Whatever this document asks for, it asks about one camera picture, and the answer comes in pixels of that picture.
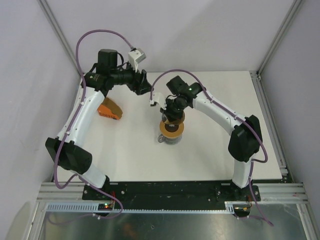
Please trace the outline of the brown paper coffee filter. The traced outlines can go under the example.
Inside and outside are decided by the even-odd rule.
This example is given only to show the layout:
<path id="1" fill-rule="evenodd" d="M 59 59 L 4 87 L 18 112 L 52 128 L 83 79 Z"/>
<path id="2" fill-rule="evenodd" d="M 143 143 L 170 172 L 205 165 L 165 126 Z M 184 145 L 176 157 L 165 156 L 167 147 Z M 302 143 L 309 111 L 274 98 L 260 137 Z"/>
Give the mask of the brown paper coffee filter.
<path id="1" fill-rule="evenodd" d="M 180 125 L 185 121 L 185 113 L 163 113 L 161 120 L 167 125 Z"/>

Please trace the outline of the clear glass server jug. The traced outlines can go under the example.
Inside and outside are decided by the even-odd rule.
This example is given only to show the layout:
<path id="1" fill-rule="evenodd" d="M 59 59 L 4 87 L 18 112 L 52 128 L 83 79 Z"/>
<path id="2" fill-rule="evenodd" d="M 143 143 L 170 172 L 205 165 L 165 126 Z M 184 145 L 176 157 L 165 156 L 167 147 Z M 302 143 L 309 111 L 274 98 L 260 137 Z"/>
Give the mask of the clear glass server jug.
<path id="1" fill-rule="evenodd" d="M 165 143 L 165 144 L 167 144 L 167 145 L 176 145 L 176 144 L 178 144 L 180 141 L 181 141 L 181 139 L 182 139 L 182 135 L 180 135 L 180 136 L 178 136 L 178 137 L 167 137 L 167 136 L 165 136 L 165 135 L 163 135 L 163 134 L 160 134 L 159 136 L 158 136 L 158 138 L 157 138 L 157 141 L 159 142 L 159 143 Z"/>

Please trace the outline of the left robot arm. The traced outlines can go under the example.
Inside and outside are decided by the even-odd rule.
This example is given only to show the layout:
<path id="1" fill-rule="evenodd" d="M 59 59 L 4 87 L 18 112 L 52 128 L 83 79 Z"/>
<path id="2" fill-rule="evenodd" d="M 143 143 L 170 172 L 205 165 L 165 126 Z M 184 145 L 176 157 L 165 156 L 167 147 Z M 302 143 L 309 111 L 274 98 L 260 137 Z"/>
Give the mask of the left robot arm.
<path id="1" fill-rule="evenodd" d="M 82 177 L 94 186 L 93 194 L 100 200 L 110 196 L 109 178 L 94 164 L 91 153 L 83 148 L 84 140 L 99 106 L 114 86 L 126 85 L 136 95 L 151 91 L 147 72 L 139 70 L 138 64 L 146 55 L 139 48 L 128 53 L 126 68 L 118 65 L 120 54 L 113 49 L 101 49 L 97 63 L 84 75 L 79 86 L 79 96 L 62 130 L 55 138 L 48 138 L 45 147 L 55 166 Z"/>

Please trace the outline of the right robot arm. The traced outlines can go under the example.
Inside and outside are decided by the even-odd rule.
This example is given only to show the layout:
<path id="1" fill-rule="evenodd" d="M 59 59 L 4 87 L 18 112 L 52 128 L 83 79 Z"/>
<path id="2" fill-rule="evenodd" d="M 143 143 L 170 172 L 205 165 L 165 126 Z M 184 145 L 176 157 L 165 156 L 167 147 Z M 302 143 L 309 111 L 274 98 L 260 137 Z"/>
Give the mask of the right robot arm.
<path id="1" fill-rule="evenodd" d="M 230 136 L 228 152 L 234 158 L 232 182 L 235 184 L 230 188 L 230 194 L 235 200 L 242 201 L 249 194 L 247 185 L 253 156 L 263 142 L 259 119 L 255 115 L 237 114 L 198 82 L 188 85 L 180 76 L 175 76 L 166 86 L 174 96 L 165 100 L 165 109 L 161 110 L 167 124 L 181 124 L 184 110 L 190 107 L 211 118 Z"/>

